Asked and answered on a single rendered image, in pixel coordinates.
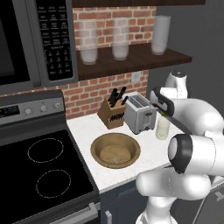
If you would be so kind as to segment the white wall outlet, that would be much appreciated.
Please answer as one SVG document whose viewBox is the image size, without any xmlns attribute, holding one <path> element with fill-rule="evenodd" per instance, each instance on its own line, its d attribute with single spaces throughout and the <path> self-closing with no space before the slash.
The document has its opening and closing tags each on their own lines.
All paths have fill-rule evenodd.
<svg viewBox="0 0 224 224">
<path fill-rule="evenodd" d="M 131 74 L 131 82 L 139 82 L 140 81 L 140 75 L 141 75 L 141 72 L 140 71 L 133 72 Z"/>
</svg>

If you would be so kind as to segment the wooden ice bowl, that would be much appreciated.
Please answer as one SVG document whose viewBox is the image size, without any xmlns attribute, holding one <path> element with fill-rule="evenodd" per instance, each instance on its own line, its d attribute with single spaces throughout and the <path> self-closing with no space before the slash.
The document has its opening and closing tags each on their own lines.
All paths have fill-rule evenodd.
<svg viewBox="0 0 224 224">
<path fill-rule="evenodd" d="M 110 169 L 122 169 L 133 165 L 140 156 L 141 148 L 131 136 L 122 133 L 108 133 L 97 137 L 91 144 L 94 160 Z"/>
</svg>

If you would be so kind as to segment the grey microwave oven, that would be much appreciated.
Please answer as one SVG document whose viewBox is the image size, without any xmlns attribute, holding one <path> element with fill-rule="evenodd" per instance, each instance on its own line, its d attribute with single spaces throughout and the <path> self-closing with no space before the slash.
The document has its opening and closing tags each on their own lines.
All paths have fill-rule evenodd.
<svg viewBox="0 0 224 224">
<path fill-rule="evenodd" d="M 0 0 L 0 95 L 77 80 L 72 0 Z"/>
</svg>

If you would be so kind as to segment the dark blue base cupboard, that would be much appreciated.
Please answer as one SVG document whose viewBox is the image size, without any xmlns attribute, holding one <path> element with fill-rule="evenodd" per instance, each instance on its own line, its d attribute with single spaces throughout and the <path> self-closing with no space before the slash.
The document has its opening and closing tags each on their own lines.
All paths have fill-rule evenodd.
<svg viewBox="0 0 224 224">
<path fill-rule="evenodd" d="M 135 180 L 101 193 L 101 224 L 108 224 L 107 211 L 112 215 L 112 224 L 136 224 L 147 200 L 137 191 Z"/>
</svg>

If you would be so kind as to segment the silver toaster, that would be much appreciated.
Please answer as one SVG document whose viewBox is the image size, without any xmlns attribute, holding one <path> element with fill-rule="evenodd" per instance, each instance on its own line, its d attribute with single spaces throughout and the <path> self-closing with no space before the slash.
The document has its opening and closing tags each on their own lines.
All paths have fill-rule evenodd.
<svg viewBox="0 0 224 224">
<path fill-rule="evenodd" d="M 134 134 L 155 128 L 157 109 L 151 102 L 137 91 L 125 94 L 128 97 L 125 102 L 124 121 Z"/>
</svg>

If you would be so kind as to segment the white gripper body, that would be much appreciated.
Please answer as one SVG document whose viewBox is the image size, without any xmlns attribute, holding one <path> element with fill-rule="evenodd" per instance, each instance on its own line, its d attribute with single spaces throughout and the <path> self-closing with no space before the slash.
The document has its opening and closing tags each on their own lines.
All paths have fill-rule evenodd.
<svg viewBox="0 0 224 224">
<path fill-rule="evenodd" d="M 160 94 L 169 99 L 186 99 L 187 90 L 180 91 L 175 87 L 161 87 Z"/>
</svg>

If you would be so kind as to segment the dark wooden upper cupboard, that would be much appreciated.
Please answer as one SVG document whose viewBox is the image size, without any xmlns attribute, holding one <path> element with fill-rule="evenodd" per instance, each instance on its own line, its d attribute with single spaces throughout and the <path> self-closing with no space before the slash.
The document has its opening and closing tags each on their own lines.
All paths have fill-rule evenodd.
<svg viewBox="0 0 224 224">
<path fill-rule="evenodd" d="M 72 0 L 74 8 L 204 5 L 206 0 Z"/>
</svg>

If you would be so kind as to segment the clear glass jar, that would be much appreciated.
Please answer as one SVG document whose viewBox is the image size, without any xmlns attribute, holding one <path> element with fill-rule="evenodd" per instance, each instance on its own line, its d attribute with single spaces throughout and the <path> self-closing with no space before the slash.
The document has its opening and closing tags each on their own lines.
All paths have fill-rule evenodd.
<svg viewBox="0 0 224 224">
<path fill-rule="evenodd" d="M 154 31 L 151 41 L 151 51 L 155 55 L 163 55 L 165 53 L 171 17 L 170 16 L 155 16 Z"/>
<path fill-rule="evenodd" d="M 126 60 L 129 54 L 130 22 L 127 17 L 113 21 L 112 54 L 115 60 Z"/>
<path fill-rule="evenodd" d="M 96 22 L 82 20 L 79 22 L 80 58 L 84 65 L 93 65 L 98 59 Z"/>
</svg>

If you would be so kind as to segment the dark wooden wall shelf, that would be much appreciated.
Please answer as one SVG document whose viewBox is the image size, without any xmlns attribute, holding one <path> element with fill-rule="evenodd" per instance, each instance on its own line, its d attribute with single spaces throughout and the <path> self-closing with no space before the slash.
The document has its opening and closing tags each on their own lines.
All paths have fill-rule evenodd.
<svg viewBox="0 0 224 224">
<path fill-rule="evenodd" d="M 115 60 L 111 47 L 99 48 L 98 59 L 94 65 L 90 66 L 82 63 L 79 52 L 76 52 L 76 55 L 80 81 L 175 66 L 190 63 L 193 59 L 191 56 L 171 49 L 167 49 L 163 55 L 154 55 L 151 53 L 150 43 L 130 45 L 129 55 L 126 60 Z"/>
</svg>

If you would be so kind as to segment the black stove with hob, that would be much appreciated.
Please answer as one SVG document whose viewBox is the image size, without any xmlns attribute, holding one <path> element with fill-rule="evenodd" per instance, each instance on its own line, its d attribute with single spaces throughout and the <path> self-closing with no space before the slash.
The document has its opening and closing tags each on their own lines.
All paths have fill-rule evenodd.
<svg viewBox="0 0 224 224">
<path fill-rule="evenodd" d="M 91 202 L 100 203 L 99 190 L 67 126 L 63 93 L 0 98 L 0 224 L 50 224 Z"/>
</svg>

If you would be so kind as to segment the wooden knife block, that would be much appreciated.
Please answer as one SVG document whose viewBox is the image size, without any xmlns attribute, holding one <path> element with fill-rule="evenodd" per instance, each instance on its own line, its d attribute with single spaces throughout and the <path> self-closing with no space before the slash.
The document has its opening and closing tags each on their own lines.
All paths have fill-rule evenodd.
<svg viewBox="0 0 224 224">
<path fill-rule="evenodd" d="M 114 88 L 110 97 L 103 101 L 97 113 L 109 130 L 123 126 L 125 103 L 128 100 L 128 97 L 123 98 L 125 91 L 126 87 L 123 87 L 121 91 Z"/>
</svg>

